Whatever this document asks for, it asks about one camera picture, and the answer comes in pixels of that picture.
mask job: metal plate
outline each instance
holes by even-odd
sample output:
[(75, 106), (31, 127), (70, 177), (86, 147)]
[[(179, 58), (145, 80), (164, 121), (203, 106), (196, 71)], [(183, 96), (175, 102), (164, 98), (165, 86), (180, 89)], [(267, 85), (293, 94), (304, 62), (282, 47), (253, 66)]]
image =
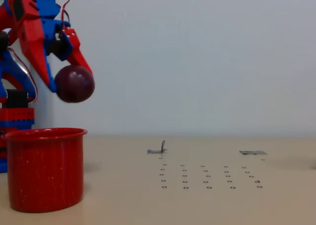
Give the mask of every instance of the metal plate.
[(267, 154), (263, 151), (239, 151), (241, 154)]

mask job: beige table surface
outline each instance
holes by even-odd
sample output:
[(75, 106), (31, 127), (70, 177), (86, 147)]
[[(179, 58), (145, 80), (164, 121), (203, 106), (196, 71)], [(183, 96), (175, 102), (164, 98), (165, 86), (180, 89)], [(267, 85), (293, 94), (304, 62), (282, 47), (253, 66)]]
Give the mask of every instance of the beige table surface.
[[(147, 149), (158, 150), (163, 139), (166, 153), (147, 154)], [(269, 155), (242, 155), (239, 150)], [(87, 136), (84, 181), (79, 204), (24, 214), (10, 208), (6, 174), (0, 174), (0, 224), (316, 223), (316, 139)]]

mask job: wire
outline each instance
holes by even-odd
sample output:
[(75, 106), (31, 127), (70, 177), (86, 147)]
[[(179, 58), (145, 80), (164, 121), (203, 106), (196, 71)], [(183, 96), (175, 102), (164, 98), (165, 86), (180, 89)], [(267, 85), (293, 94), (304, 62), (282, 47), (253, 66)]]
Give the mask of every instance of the wire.
[(30, 78), (31, 78), (31, 80), (32, 80), (32, 82), (33, 82), (33, 85), (34, 85), (34, 87), (35, 87), (36, 96), (35, 96), (35, 99), (32, 101), (32, 102), (35, 102), (36, 99), (38, 98), (38, 87), (37, 87), (37, 85), (36, 85), (36, 83), (35, 83), (35, 81), (34, 81), (34, 79), (33, 79), (33, 76), (31, 75), (31, 72), (30, 72), (29, 68), (28, 68), (28, 67), (26, 66), (26, 64), (21, 60), (21, 58), (15, 53), (15, 51), (14, 51), (13, 48), (8, 47), (7, 49), (13, 52), (13, 54), (15, 55), (15, 57), (24, 65), (25, 69), (27, 70), (28, 75), (30, 76)]
[(64, 14), (66, 14), (68, 21), (70, 22), (69, 14), (67, 11), (65, 11), (66, 5), (69, 3), (70, 0), (67, 0), (62, 6), (61, 6), (61, 22), (63, 24), (62, 30), (65, 30), (65, 23), (64, 23)]

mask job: ball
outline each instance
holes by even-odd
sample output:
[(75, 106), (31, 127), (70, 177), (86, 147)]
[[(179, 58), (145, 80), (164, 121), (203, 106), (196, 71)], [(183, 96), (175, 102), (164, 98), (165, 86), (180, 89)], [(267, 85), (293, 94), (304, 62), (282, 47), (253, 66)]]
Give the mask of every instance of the ball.
[(83, 102), (94, 91), (93, 76), (82, 66), (65, 66), (55, 76), (55, 84), (58, 97), (66, 103)]

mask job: red cable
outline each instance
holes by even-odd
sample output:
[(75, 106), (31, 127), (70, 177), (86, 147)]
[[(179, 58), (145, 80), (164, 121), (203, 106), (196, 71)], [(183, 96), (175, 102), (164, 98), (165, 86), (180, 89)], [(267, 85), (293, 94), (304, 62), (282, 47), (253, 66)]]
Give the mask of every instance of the red cable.
[(36, 99), (38, 98), (38, 87), (37, 87), (37, 85), (36, 85), (36, 83), (35, 83), (35, 81), (34, 81), (34, 79), (33, 79), (33, 76), (31, 75), (31, 72), (30, 72), (29, 68), (28, 68), (28, 67), (26, 66), (26, 64), (21, 60), (21, 58), (15, 53), (15, 51), (13, 50), (13, 48), (8, 47), (7, 49), (10, 50), (10, 51), (12, 51), (13, 54), (15, 55), (15, 57), (16, 57), (16, 58), (24, 65), (24, 67), (26, 68), (26, 70), (27, 70), (27, 72), (28, 72), (28, 74), (29, 74), (29, 76), (30, 76), (30, 78), (31, 78), (31, 80), (32, 80), (32, 82), (33, 82), (33, 84), (34, 84), (35, 90), (36, 90), (36, 97), (35, 97), (35, 99), (32, 101), (32, 102), (35, 102)]

